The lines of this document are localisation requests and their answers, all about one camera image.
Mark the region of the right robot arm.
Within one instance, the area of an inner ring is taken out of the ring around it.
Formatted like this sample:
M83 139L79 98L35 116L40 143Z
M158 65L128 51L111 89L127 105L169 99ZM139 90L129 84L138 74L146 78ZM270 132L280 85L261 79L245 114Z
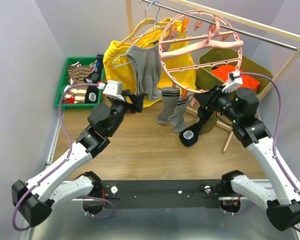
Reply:
M215 85L205 93L197 93L201 115L219 112L232 122L235 137L258 161L272 189L255 183L238 170L222 176L220 191L231 196L240 194L263 209L270 223L279 231L300 223L300 182L293 175L281 154L273 146L274 140L266 125L256 118L259 100L246 87L239 88L234 97Z

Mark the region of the pink round clip hanger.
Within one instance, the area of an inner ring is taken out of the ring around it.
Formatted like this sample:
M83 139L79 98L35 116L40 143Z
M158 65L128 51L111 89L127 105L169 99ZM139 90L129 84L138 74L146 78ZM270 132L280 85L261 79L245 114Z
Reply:
M158 42L158 53L160 58L160 63L162 69L166 75L170 78L172 82L172 87L178 88L180 94L185 98L188 93L190 94L200 94L205 93L204 89L197 89L190 86L187 86L181 83L175 76L174 73L181 73L184 71L198 70L205 67L213 67L220 65L222 63L236 63L234 71L240 71L242 58L243 58L243 45L244 42L240 40L238 34L234 31L221 31L221 25L229 26L229 22L224 18L204 12L202 10L189 10L187 13L190 13L195 16L208 16L212 18L214 24L210 24L207 33L199 36L188 36L179 38L176 36L176 33L184 33L187 29L187 26L190 21L190 17L182 16L181 14L173 17L165 26L162 31L162 34ZM203 50L203 49L232 49L236 50L237 57L230 58L225 61L215 61L203 64L193 64L189 66L179 66L169 68L167 67L167 60L178 58L184 55L189 55L193 52Z

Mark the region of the olive striped sock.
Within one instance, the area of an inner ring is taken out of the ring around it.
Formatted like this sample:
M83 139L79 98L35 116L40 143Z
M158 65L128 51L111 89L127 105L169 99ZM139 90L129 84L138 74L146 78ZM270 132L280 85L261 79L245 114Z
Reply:
M215 112L213 112L211 114L211 116L209 117L209 119L207 120L207 122L203 124L200 134L204 135L204 134L211 132L213 130L214 126L216 125L216 122L217 122L217 117L216 117Z

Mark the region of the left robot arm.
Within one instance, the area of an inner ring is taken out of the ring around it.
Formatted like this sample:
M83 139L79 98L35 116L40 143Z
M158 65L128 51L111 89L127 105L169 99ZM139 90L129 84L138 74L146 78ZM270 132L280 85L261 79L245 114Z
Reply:
M94 173L84 173L67 184L63 181L110 144L109 138L119 128L125 114L143 110L144 93L123 90L108 97L111 105L97 104L91 109L88 126L69 143L68 150L60 158L26 182L17 180L12 185L13 218L20 213L33 228L43 223L58 204L100 194L101 179Z

